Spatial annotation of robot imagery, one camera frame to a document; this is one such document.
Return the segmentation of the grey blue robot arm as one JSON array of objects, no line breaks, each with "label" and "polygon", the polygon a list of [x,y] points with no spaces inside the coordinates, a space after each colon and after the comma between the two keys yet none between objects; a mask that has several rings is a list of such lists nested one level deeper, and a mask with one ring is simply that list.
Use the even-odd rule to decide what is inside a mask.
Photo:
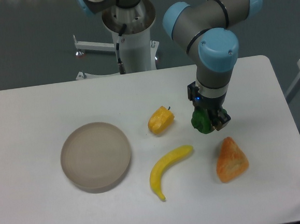
[{"label": "grey blue robot arm", "polygon": [[[156,13],[149,0],[77,2],[85,14],[102,14],[113,37],[120,74],[151,69],[150,28]],[[194,106],[191,124],[201,133],[221,130],[231,119],[222,105],[239,42],[229,27],[257,14],[262,5],[263,0],[205,0],[197,7],[178,2],[163,16],[164,30],[197,67],[187,91]]]}]

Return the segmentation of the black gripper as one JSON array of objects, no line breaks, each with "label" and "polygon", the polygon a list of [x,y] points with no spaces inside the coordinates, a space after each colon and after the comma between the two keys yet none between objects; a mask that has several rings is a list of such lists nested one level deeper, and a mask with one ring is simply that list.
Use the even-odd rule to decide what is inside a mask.
[{"label": "black gripper", "polygon": [[231,120],[231,117],[223,108],[226,86],[214,89],[195,81],[188,85],[187,91],[188,100],[192,102],[194,110],[199,108],[207,112],[211,128],[220,131]]}]

